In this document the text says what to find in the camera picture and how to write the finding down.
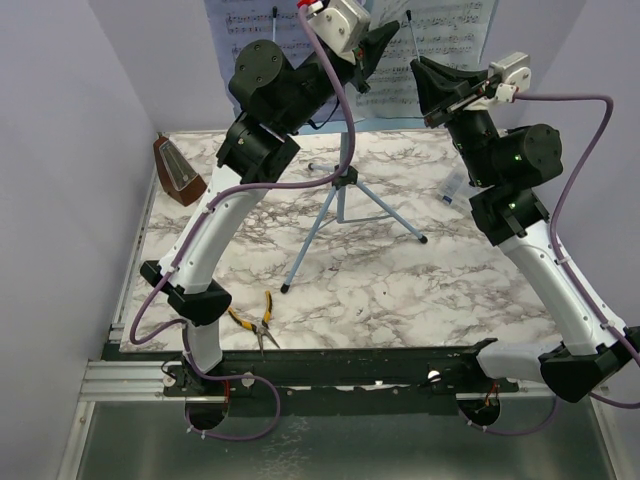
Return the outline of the sheet music page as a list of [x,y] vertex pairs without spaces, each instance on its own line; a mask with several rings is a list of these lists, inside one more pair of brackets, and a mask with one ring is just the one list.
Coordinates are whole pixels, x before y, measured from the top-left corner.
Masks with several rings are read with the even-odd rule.
[[241,50],[255,40],[274,41],[297,67],[313,52],[300,27],[296,1],[206,0],[204,6],[227,96],[235,61]]
[[419,57],[454,69],[478,70],[497,3],[392,0],[366,1],[364,7],[371,15],[371,28],[397,21],[400,29],[368,79],[370,91],[349,96],[358,120],[421,115],[410,68]]

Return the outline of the brown wooden metronome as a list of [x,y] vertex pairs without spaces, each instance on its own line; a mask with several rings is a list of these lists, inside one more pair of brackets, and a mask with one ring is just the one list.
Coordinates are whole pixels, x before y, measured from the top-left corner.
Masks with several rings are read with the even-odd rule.
[[153,153],[163,191],[184,207],[194,204],[207,189],[202,176],[164,135],[153,143]]

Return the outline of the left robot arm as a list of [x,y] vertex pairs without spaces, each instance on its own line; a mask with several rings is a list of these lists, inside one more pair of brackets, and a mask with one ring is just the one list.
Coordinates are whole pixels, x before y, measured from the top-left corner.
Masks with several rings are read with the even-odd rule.
[[346,84],[361,93],[368,90],[367,80],[399,28],[392,21],[362,34],[350,50],[353,62],[319,42],[293,67],[267,39],[249,43],[237,57],[229,90],[241,112],[216,154],[207,189],[171,250],[140,267],[141,276],[166,294],[185,321],[183,354],[191,365],[187,382],[197,393],[214,393],[222,380],[218,320],[232,297],[213,278],[219,259],[245,217],[297,155],[294,135],[332,97],[345,103]]

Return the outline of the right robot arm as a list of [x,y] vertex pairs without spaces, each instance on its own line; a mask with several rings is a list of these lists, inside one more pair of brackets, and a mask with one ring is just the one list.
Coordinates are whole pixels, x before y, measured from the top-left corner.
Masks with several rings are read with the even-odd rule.
[[462,384],[480,392],[510,378],[543,383],[566,402],[593,395],[639,359],[639,330],[605,305],[560,241],[558,211],[534,192],[563,172],[559,131],[533,124],[501,134],[491,118],[497,104],[530,99],[529,56],[516,52],[481,71],[419,57],[410,69],[425,124],[447,129],[480,190],[469,200],[477,228],[525,276],[561,335],[557,346],[493,340],[461,365]]

